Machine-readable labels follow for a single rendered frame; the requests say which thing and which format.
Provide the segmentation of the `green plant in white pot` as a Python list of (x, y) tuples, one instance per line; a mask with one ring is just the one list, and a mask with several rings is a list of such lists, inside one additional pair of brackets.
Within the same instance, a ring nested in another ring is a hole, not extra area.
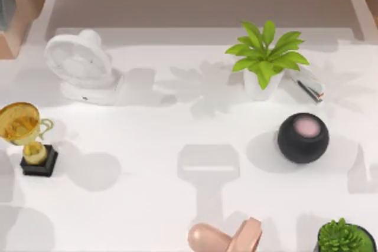
[(239, 59), (232, 72), (242, 72), (244, 90), (256, 101), (267, 100), (278, 88), (286, 70), (299, 71), (300, 65), (308, 66), (309, 61), (298, 52), (304, 42), (301, 32), (289, 31), (275, 41), (276, 26), (271, 20), (260, 30), (255, 24), (242, 22), (247, 34), (239, 37), (238, 43), (225, 53)]

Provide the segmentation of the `white desk fan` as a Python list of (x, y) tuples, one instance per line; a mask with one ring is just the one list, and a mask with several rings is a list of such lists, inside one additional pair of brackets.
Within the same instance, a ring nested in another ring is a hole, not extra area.
[(54, 36), (45, 47), (44, 58), (61, 79), (60, 90), (66, 98), (103, 106), (116, 104), (123, 73), (112, 67), (112, 58), (96, 31)]

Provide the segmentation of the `black round speaker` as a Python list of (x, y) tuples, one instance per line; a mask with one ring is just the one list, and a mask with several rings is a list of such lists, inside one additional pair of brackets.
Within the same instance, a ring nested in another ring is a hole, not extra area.
[(318, 160), (327, 150), (329, 141), (327, 126), (311, 113), (295, 113), (278, 129), (278, 149), (287, 160), (297, 164)]

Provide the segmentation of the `green plant in black pot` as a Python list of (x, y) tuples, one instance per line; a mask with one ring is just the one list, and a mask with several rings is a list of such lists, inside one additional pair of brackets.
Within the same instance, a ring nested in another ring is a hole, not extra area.
[(340, 218), (319, 229), (314, 252), (378, 252), (378, 246), (365, 228)]

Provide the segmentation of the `white stapler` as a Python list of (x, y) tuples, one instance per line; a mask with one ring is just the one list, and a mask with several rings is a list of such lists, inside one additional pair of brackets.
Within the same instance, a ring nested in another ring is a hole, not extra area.
[(316, 104), (323, 101), (325, 97), (325, 85), (318, 77), (306, 66), (299, 66), (299, 70), (287, 69), (285, 74)]

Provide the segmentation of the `gold trophy on black base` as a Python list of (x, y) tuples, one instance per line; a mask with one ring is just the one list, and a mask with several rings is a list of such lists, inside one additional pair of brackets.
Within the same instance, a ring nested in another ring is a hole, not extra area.
[(54, 127), (50, 119), (42, 119), (39, 110), (28, 102), (11, 103), (0, 109), (0, 137), (22, 146), (20, 166), (26, 176), (50, 177), (58, 152), (43, 144), (44, 134)]

